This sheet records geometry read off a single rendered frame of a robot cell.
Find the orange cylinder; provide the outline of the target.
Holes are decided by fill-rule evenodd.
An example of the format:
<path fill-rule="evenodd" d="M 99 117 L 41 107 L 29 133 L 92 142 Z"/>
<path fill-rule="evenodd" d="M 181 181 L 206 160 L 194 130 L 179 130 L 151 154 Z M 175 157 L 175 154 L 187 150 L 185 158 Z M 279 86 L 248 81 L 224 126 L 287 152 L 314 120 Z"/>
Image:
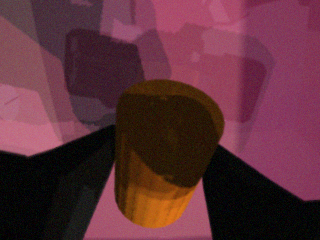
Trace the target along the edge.
<path fill-rule="evenodd" d="M 126 219 L 165 227 L 186 209 L 224 131 L 219 106 L 180 81 L 146 80 L 118 98 L 115 202 Z"/>

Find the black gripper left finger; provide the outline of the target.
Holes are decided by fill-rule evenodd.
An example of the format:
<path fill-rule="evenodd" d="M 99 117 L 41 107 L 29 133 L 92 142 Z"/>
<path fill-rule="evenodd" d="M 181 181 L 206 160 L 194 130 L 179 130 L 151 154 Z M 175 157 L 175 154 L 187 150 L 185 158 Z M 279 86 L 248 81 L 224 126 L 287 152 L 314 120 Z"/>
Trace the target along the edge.
<path fill-rule="evenodd" d="M 115 125 L 29 157 L 0 150 L 14 240 L 83 240 L 115 162 Z"/>

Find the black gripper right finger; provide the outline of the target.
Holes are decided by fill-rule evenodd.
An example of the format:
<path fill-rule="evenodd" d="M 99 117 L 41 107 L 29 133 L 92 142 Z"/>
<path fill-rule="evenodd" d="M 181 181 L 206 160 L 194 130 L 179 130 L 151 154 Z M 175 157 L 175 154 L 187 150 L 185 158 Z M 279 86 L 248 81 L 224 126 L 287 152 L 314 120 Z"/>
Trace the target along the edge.
<path fill-rule="evenodd" d="M 320 200 L 303 201 L 219 144 L 202 185 L 212 240 L 320 240 Z"/>

